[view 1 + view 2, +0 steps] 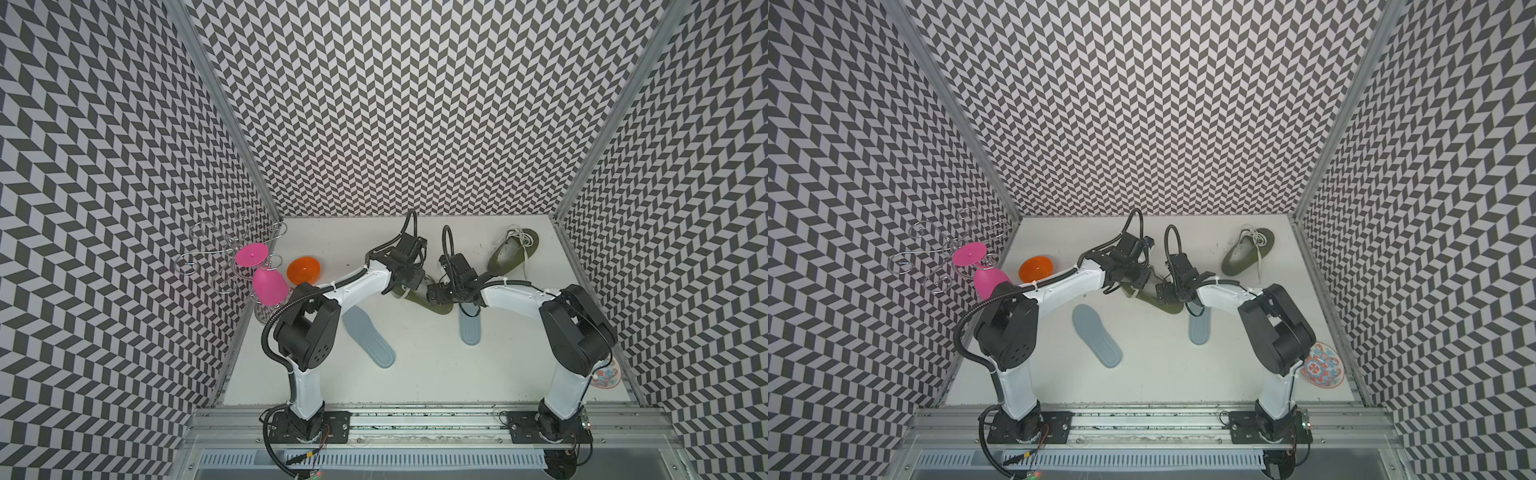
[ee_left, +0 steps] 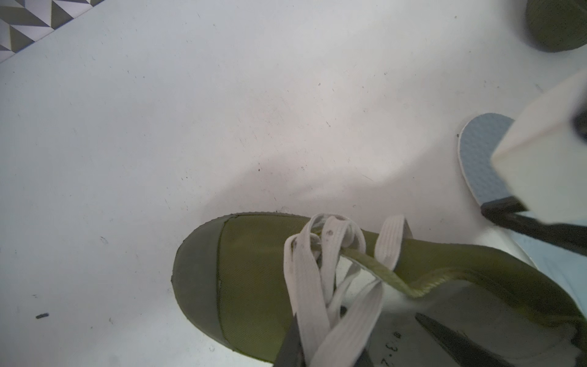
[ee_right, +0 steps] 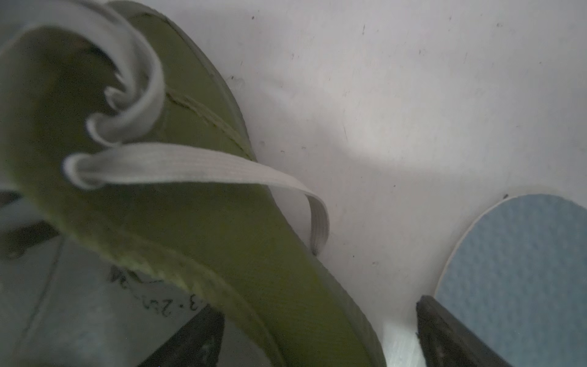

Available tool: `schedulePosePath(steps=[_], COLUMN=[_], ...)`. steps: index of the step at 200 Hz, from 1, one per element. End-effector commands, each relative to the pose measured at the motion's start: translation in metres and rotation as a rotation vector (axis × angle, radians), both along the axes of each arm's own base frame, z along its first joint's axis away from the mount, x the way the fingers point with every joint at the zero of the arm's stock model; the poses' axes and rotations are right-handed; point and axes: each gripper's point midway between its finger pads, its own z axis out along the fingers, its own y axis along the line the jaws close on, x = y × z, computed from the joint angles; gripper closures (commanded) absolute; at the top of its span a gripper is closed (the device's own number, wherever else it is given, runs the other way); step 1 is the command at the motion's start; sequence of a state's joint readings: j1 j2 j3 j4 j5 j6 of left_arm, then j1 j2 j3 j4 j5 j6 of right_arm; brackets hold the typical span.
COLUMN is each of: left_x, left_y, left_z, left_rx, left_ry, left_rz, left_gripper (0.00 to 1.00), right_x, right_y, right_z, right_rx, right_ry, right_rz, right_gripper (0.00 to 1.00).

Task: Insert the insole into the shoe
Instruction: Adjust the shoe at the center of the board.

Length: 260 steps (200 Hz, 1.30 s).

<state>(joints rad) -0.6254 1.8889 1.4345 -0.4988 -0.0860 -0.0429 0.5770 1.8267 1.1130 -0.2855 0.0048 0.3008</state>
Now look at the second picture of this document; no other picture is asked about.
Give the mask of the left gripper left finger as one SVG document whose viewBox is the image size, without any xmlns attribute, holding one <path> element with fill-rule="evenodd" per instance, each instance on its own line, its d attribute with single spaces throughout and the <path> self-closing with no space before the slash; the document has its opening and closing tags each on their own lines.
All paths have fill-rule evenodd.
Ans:
<svg viewBox="0 0 587 367">
<path fill-rule="evenodd" d="M 304 351 L 297 317 L 294 316 L 273 367 L 305 367 Z"/>
</svg>

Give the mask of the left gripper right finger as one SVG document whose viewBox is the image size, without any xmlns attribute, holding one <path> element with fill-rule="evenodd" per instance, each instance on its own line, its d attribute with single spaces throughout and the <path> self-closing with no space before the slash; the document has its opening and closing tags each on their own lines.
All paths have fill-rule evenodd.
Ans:
<svg viewBox="0 0 587 367">
<path fill-rule="evenodd" d="M 505 359 L 486 350 L 467 337 L 422 313 L 415 314 L 415 320 L 436 343 L 459 365 L 463 367 L 513 367 Z"/>
</svg>

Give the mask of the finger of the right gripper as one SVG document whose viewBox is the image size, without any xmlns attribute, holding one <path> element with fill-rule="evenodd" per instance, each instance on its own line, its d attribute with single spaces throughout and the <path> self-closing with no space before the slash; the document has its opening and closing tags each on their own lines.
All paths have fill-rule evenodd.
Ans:
<svg viewBox="0 0 587 367">
<path fill-rule="evenodd" d="M 521 215 L 526 211 L 526 206 L 512 196 L 481 205 L 483 217 L 496 226 L 586 256 L 586 226 L 568 223 L 546 224 Z"/>
</svg>

